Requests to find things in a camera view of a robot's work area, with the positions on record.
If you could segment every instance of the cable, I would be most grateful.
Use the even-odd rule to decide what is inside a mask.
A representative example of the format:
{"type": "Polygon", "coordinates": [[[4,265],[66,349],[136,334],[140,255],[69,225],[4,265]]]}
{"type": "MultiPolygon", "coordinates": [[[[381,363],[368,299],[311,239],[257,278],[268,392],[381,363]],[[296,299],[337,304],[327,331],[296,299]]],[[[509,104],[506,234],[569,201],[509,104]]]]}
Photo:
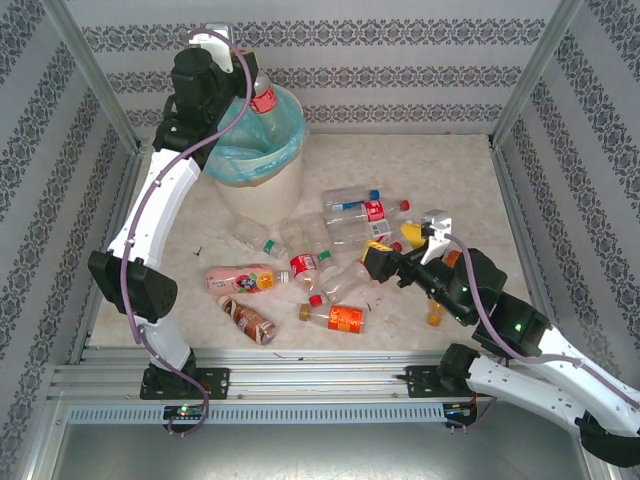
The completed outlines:
{"type": "Polygon", "coordinates": [[[189,382],[191,385],[193,385],[198,390],[200,390],[200,393],[202,393],[202,406],[204,407],[204,412],[202,413],[202,416],[200,417],[200,420],[198,421],[198,423],[196,423],[193,427],[191,427],[186,432],[180,432],[180,433],[174,431],[171,428],[171,426],[173,425],[173,421],[175,420],[174,417],[172,417],[169,420],[169,425],[167,425],[167,430],[169,431],[169,435],[179,435],[180,437],[186,437],[187,435],[191,435],[192,433],[195,433],[197,430],[200,429],[200,427],[202,427],[202,425],[204,425],[204,422],[207,420],[207,418],[209,418],[209,394],[207,393],[205,388],[202,385],[200,385],[200,383],[197,380],[191,378],[189,375],[185,375],[177,368],[174,368],[169,362],[167,362],[164,358],[162,358],[158,354],[158,352],[156,352],[153,349],[153,347],[149,344],[149,341],[147,340],[147,334],[142,325],[140,325],[140,339],[142,340],[142,344],[149,351],[151,356],[158,361],[158,363],[161,363],[167,370],[175,373],[183,380],[186,380],[187,382],[189,382]]]}
{"type": "MultiPolygon", "coordinates": [[[[140,325],[139,327],[136,325],[136,321],[133,316],[133,310],[131,308],[131,299],[129,298],[129,286],[127,284],[127,269],[129,264],[128,262],[129,255],[131,253],[131,247],[134,244],[133,238],[135,237],[136,228],[138,227],[138,223],[140,222],[140,217],[142,217],[142,212],[147,206],[147,203],[149,202],[151,195],[153,194],[155,189],[162,184],[162,179],[171,171],[171,169],[174,166],[177,165],[179,161],[189,158],[198,149],[216,141],[222,135],[224,135],[233,127],[235,127],[236,124],[242,118],[242,116],[245,114],[247,109],[249,108],[249,102],[251,101],[251,94],[253,93],[253,82],[251,81],[251,71],[249,70],[249,65],[247,65],[247,61],[242,56],[242,52],[240,52],[240,49],[236,45],[231,43],[226,37],[224,37],[223,35],[220,35],[217,32],[214,32],[213,30],[209,30],[208,28],[196,28],[192,30],[191,32],[189,32],[189,38],[193,38],[194,35],[198,35],[201,33],[211,35],[217,38],[218,40],[221,40],[224,44],[226,44],[231,49],[231,51],[236,55],[236,57],[240,61],[240,65],[242,65],[242,70],[244,72],[245,83],[247,86],[245,91],[244,103],[242,104],[242,108],[240,109],[240,112],[238,112],[238,115],[236,116],[236,118],[234,118],[229,125],[227,125],[225,128],[223,128],[219,132],[216,132],[213,135],[210,135],[209,137],[199,141],[198,143],[195,143],[194,145],[187,148],[182,153],[179,153],[178,155],[176,155],[176,157],[173,160],[171,160],[167,164],[167,166],[160,171],[160,173],[154,179],[151,185],[149,185],[149,188],[147,189],[144,196],[142,197],[142,200],[140,201],[140,205],[136,209],[133,215],[133,219],[131,220],[131,225],[129,226],[129,233],[127,235],[124,252],[122,254],[122,264],[120,265],[120,292],[122,294],[122,301],[124,303],[124,309],[127,314],[127,319],[129,320],[129,327],[131,328],[131,333],[133,334],[133,339],[135,340],[136,344],[140,345],[140,343],[142,342],[145,348],[151,354],[151,356],[153,356],[167,370],[178,375],[183,380],[191,383],[196,388],[198,388],[198,390],[200,390],[200,392],[202,393],[202,398],[203,398],[202,404],[204,406],[204,413],[200,418],[200,421],[196,425],[194,425],[192,428],[190,428],[186,432],[182,432],[178,434],[181,437],[185,437],[187,435],[194,433],[204,424],[209,414],[209,395],[207,394],[207,391],[204,389],[204,387],[200,385],[195,379],[189,377],[188,375],[185,375],[180,370],[173,367],[173,365],[171,365],[169,362],[167,362],[162,357],[160,357],[160,355],[149,344],[145,334],[144,327],[142,325],[140,325]]],[[[169,421],[169,425],[168,425],[168,430],[170,435],[177,433],[171,429],[172,424],[173,424],[173,419],[169,421]]]]}
{"type": "Polygon", "coordinates": [[[574,367],[582,368],[585,372],[589,373],[592,377],[598,380],[602,385],[607,387],[612,393],[620,397],[622,400],[624,400],[626,403],[631,405],[633,408],[635,409],[640,408],[640,402],[637,402],[633,398],[629,397],[626,393],[624,393],[622,390],[616,387],[613,383],[607,380],[594,368],[583,363],[582,360],[580,360],[579,358],[567,357],[565,355],[558,355],[555,353],[543,354],[543,355],[540,355],[539,357],[525,357],[523,355],[520,355],[518,352],[514,351],[500,337],[500,335],[498,335],[498,332],[496,332],[495,328],[493,328],[493,325],[491,324],[491,320],[489,320],[489,317],[487,316],[487,312],[485,311],[484,306],[482,305],[482,301],[480,300],[480,292],[478,292],[478,285],[476,284],[476,278],[475,278],[475,273],[473,271],[473,264],[471,262],[471,255],[469,253],[469,249],[467,248],[467,246],[464,244],[462,240],[460,240],[454,235],[445,233],[444,237],[456,243],[462,250],[462,255],[464,255],[464,262],[467,269],[467,277],[469,277],[469,290],[471,291],[471,296],[473,297],[473,303],[476,309],[478,310],[478,315],[480,316],[480,320],[482,321],[484,327],[489,332],[489,335],[491,336],[493,341],[496,342],[496,344],[498,344],[498,346],[502,348],[502,350],[504,350],[511,357],[525,364],[528,363],[528,364],[540,365],[540,364],[549,363],[549,362],[571,363],[574,367]]]}
{"type": "Polygon", "coordinates": [[[204,147],[205,145],[208,145],[211,142],[215,142],[218,138],[220,138],[222,135],[224,135],[225,133],[227,133],[229,130],[231,130],[233,127],[236,126],[236,124],[240,121],[244,113],[249,108],[249,102],[251,101],[251,94],[253,93],[253,82],[251,81],[251,71],[249,70],[249,65],[247,65],[247,61],[242,56],[242,53],[240,52],[238,47],[235,46],[233,43],[231,43],[223,35],[220,35],[219,33],[214,32],[213,30],[209,30],[208,28],[196,28],[195,30],[192,30],[191,32],[189,32],[189,38],[193,38],[195,35],[198,35],[200,33],[206,33],[208,35],[211,35],[217,38],[218,40],[221,40],[231,49],[231,51],[233,51],[233,53],[236,54],[236,57],[240,61],[240,65],[242,65],[242,70],[244,71],[245,83],[247,84],[247,89],[245,92],[245,99],[244,99],[245,101],[242,104],[242,108],[240,109],[240,112],[238,112],[238,115],[236,116],[236,118],[234,118],[229,125],[227,125],[225,128],[223,128],[219,132],[216,132],[213,135],[205,138],[204,140],[201,140],[198,143],[187,148],[185,151],[183,151],[182,153],[179,153],[173,160],[171,160],[167,164],[167,166],[160,171],[160,173],[155,178],[155,180],[151,183],[151,185],[149,185],[149,188],[145,192],[144,197],[142,197],[142,200],[140,201],[140,205],[135,211],[133,220],[131,221],[131,225],[129,226],[129,234],[127,235],[124,252],[122,254],[123,261],[122,261],[122,264],[120,265],[120,291],[122,293],[122,301],[124,303],[124,309],[127,314],[127,318],[129,319],[129,327],[131,328],[133,339],[135,340],[137,345],[140,345],[140,342],[142,340],[140,338],[140,332],[138,331],[135,318],[133,317],[133,311],[131,309],[131,300],[129,299],[129,289],[127,285],[127,269],[128,269],[128,263],[129,263],[128,262],[129,254],[131,253],[131,247],[134,244],[133,237],[135,236],[136,228],[138,227],[138,223],[140,222],[140,217],[142,217],[142,212],[144,211],[144,208],[149,202],[149,199],[151,198],[151,195],[153,194],[155,189],[162,184],[162,179],[171,171],[171,169],[180,160],[184,160],[188,158],[194,152],[204,147]]]}

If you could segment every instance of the patterned wallpaper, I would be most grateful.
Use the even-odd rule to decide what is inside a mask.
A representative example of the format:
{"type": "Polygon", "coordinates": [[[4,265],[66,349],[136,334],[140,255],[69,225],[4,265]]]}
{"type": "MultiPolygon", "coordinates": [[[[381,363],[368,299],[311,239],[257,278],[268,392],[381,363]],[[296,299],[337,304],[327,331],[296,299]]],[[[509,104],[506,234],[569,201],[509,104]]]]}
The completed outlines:
{"type": "Polygon", "coordinates": [[[558,0],[69,0],[137,131],[152,135],[173,57],[207,21],[235,25],[312,131],[490,133],[558,0]],[[332,17],[328,12],[336,12],[332,17]]]}
{"type": "Polygon", "coordinates": [[[128,152],[42,5],[0,3],[0,478],[69,358],[128,152]]]}
{"type": "Polygon", "coordinates": [[[584,2],[501,146],[559,328],[635,388],[639,7],[584,2]]]}

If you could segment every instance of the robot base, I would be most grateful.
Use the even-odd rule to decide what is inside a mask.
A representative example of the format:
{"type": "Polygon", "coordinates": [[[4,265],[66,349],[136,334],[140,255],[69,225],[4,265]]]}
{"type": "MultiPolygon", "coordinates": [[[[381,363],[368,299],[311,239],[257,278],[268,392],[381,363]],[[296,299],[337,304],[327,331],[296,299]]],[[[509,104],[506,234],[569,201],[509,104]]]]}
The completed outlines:
{"type": "MultiPolygon", "coordinates": [[[[226,400],[229,391],[228,368],[197,368],[193,350],[189,354],[182,373],[202,385],[210,400],[226,400]]],[[[144,371],[140,386],[142,400],[191,400],[201,399],[202,394],[192,384],[168,370],[153,364],[144,371]]]]}

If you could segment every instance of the blue plastic bag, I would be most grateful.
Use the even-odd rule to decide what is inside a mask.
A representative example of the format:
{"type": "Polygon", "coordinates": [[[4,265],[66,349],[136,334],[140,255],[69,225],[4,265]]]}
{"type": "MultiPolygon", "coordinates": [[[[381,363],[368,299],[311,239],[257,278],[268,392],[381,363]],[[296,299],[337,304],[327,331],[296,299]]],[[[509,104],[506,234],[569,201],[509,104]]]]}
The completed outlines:
{"type": "MultiPolygon", "coordinates": [[[[278,101],[295,120],[294,123],[299,125],[298,128],[284,147],[270,147],[262,123],[253,111],[247,110],[240,122],[220,138],[209,155],[205,172],[216,180],[227,184],[250,184],[280,170],[298,155],[308,134],[302,108],[288,90],[278,85],[274,85],[274,88],[278,101]]],[[[220,122],[220,129],[229,125],[238,115],[243,102],[244,99],[234,100],[220,122]]]]}

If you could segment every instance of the orange bottle label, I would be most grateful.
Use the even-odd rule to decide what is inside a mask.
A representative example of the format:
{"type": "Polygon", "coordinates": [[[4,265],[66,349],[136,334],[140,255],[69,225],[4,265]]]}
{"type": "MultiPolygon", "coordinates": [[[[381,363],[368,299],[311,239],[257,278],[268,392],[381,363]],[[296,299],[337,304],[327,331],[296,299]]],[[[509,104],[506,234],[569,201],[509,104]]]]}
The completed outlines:
{"type": "Polygon", "coordinates": [[[339,332],[360,333],[362,310],[334,305],[329,310],[329,328],[339,332]]]}

